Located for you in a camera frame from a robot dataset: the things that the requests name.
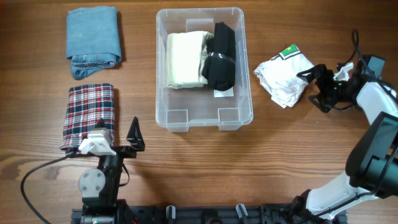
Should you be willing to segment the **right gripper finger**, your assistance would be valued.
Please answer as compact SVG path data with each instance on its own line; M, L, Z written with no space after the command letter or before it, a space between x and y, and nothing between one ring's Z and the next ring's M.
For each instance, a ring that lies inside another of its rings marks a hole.
M321 75L323 75L326 71L326 65L325 64L318 64L308 70L299 72L296 77L299 79L311 83L314 79L319 78Z
M323 113L328 113L333 108L332 105L323 101L323 95L321 93L318 93L317 95L310 95L308 99Z

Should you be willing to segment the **red plaid shirt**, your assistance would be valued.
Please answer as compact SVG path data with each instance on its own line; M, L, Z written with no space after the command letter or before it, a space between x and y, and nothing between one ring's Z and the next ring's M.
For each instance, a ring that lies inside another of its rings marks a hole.
M78 146L101 119L113 138L114 87L104 83L70 88L60 149L66 155L78 152Z

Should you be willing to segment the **white printed shirt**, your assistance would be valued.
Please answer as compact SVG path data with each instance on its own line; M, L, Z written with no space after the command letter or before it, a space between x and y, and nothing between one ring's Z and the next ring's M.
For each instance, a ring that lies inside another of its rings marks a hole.
M297 74L313 68L313 63L301 53L296 44L262 62L254 70L261 86L271 95L271 100L282 108L293 107L304 92L307 82Z

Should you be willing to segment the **blue denim jeans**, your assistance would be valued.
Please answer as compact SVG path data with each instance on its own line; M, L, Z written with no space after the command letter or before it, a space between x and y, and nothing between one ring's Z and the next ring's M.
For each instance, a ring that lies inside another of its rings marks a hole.
M68 12L66 58L76 80L121 63L116 7L81 7Z

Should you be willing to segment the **clear plastic storage container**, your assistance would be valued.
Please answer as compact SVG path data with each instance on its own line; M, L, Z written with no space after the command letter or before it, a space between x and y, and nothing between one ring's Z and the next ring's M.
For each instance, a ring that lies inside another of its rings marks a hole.
M167 87L167 36L171 33L205 30L213 32L217 22L235 31L236 78L234 96L215 98L214 90ZM221 131L239 129L253 117L251 84L246 47L244 13L238 7L161 9L156 15L156 102L155 120L170 132L187 132L194 126L217 126Z

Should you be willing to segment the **black cloth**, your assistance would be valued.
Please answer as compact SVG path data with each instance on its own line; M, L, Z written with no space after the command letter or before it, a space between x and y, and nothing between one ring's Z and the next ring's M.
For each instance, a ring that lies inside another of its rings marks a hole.
M214 90L226 91L235 85L235 31L224 22L215 24L214 36L206 41L207 58L202 75Z

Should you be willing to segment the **cream white cloth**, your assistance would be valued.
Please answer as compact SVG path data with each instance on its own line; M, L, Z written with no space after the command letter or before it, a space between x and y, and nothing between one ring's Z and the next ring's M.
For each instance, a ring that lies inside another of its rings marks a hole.
M167 37L167 87L173 89L203 87L208 80L201 74L207 59L208 31L171 33Z

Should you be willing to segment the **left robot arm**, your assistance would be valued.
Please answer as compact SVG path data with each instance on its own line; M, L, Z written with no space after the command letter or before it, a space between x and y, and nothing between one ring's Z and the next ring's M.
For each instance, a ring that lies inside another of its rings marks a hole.
M96 156L99 161L97 168L84 171L79 178L83 207L72 211L72 223L138 222L126 200L118 199L119 188L126 185L120 183L122 172L127 171L124 159L135 158L145 150L138 118L132 120L126 137L130 145L112 146L112 140L104 119L100 119L78 148L83 156Z

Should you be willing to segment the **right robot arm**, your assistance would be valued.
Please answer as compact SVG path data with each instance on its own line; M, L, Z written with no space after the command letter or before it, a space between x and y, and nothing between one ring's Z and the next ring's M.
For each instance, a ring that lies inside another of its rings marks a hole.
M315 82L320 92L310 99L321 111L348 102L364 111L370 127L351 151L342 174L294 198L283 211L288 221L336 223L336 216L350 207L397 195L397 98L393 87L370 69L374 58L361 59L348 80L336 80L323 64L297 74L307 83Z

